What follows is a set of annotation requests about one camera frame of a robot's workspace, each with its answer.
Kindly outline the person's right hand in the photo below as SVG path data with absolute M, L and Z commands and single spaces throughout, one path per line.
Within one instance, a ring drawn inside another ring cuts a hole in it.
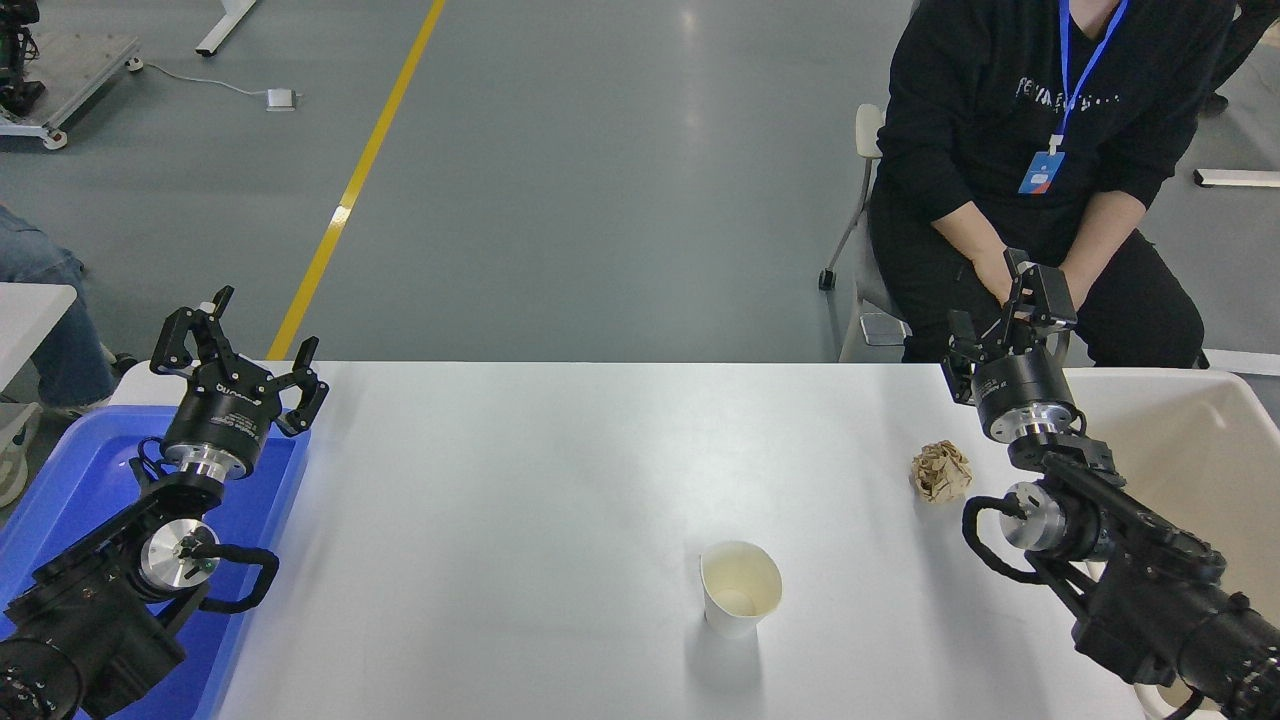
M 1009 301 L 1014 286 L 1012 274 L 1005 258 L 1007 250 L 1002 245 L 993 249 L 980 249 L 970 259 L 979 282 L 1000 306 Z

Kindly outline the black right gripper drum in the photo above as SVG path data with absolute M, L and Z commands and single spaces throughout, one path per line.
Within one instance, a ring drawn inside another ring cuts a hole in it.
M 978 366 L 972 389 L 984 433 L 1064 433 L 1076 420 L 1062 369 L 1043 350 Z

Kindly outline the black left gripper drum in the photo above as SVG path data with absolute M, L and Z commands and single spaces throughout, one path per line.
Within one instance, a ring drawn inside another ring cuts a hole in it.
M 197 366 L 163 437 L 165 461 L 177 466 L 197 448 L 215 448 L 227 456 L 223 464 L 229 473 L 252 473 L 282 410 L 278 395 L 259 391 L 269 375 L 260 366 L 229 372 L 219 365 Z

